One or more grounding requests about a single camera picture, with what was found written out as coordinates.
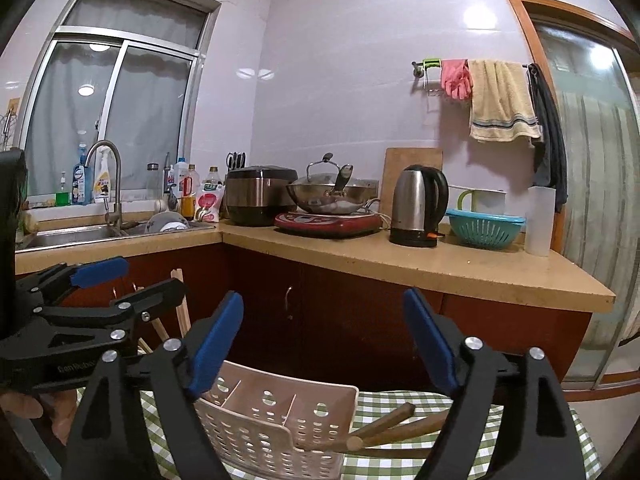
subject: blue gripper pad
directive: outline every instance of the blue gripper pad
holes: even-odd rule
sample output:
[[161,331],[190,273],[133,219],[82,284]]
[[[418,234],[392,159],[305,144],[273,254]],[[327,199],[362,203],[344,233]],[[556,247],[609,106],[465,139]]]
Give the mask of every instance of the blue gripper pad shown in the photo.
[[76,269],[71,276],[71,285],[79,288],[91,288],[101,283],[122,278],[129,273],[129,263],[118,256],[94,264],[86,264]]
[[213,313],[217,318],[192,360],[193,378],[187,390],[193,397],[208,392],[229,353],[244,315],[242,296],[229,293]]
[[410,288],[404,293],[403,308],[404,322],[414,336],[431,382],[443,394],[451,396],[460,387],[454,355],[433,318],[431,305],[419,290]]

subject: kettle handle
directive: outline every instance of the kettle handle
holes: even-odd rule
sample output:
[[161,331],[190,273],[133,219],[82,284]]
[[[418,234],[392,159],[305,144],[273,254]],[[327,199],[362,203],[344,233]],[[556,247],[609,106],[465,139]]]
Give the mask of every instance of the kettle handle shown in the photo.
[[[447,179],[440,170],[436,168],[430,168],[429,166],[423,166],[420,168],[422,173],[422,179],[424,180],[424,195],[425,195],[425,211],[424,211],[424,231],[425,233],[438,230],[438,225],[444,218],[447,212],[447,206],[449,205],[449,184]],[[426,209],[427,204],[433,203],[435,199],[433,195],[433,186],[431,182],[435,183],[438,188],[438,203],[431,211]]]

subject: cabinet handle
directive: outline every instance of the cabinet handle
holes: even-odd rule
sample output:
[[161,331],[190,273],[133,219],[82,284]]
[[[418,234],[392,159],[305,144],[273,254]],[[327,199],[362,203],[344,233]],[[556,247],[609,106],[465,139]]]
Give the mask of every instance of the cabinet handle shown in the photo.
[[284,310],[285,312],[289,311],[289,293],[291,292],[291,289],[293,289],[292,286],[290,286],[287,291],[284,293]]

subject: wooden cabinet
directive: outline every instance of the wooden cabinet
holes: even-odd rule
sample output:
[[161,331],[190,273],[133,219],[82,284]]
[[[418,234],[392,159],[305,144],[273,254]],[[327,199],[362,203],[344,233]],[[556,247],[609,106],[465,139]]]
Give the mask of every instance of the wooden cabinet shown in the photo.
[[[210,316],[228,290],[244,299],[244,320],[228,358],[294,377],[354,384],[361,390],[429,390],[427,373],[404,323],[404,285],[380,282],[225,244],[128,258],[126,278],[67,298],[69,306],[113,299],[183,269],[191,320]],[[436,313],[492,348],[523,353],[540,346],[559,378],[575,357],[591,314],[475,300],[423,291]],[[178,336],[175,311],[161,317]],[[140,336],[160,343],[150,324]]]
[[244,319],[229,360],[297,376],[301,264],[233,246],[225,246],[225,262],[231,288],[244,300]]
[[475,335],[494,350],[523,354],[542,348],[560,380],[580,347],[590,312],[537,308],[447,294],[442,314],[465,335]]
[[[300,377],[367,391],[428,389],[431,383],[404,323],[406,289],[303,266]],[[438,312],[442,295],[424,293]]]

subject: stainless steel sink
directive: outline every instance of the stainless steel sink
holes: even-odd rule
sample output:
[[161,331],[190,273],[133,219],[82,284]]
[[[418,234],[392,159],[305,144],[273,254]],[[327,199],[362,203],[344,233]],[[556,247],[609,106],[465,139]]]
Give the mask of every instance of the stainless steel sink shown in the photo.
[[70,229],[55,229],[28,235],[16,245],[17,252],[50,249],[77,244],[98,242],[126,236],[124,231],[108,225],[93,225],[88,227],[73,227]]
[[[69,247],[79,244],[90,244],[121,237],[155,236],[145,233],[146,222],[130,222],[123,224],[123,229],[109,225],[94,225],[89,227],[73,227],[69,229],[56,229],[42,231],[34,235],[28,235],[15,245],[17,253],[38,251],[53,247]],[[190,230],[211,229],[210,224],[189,222]]]

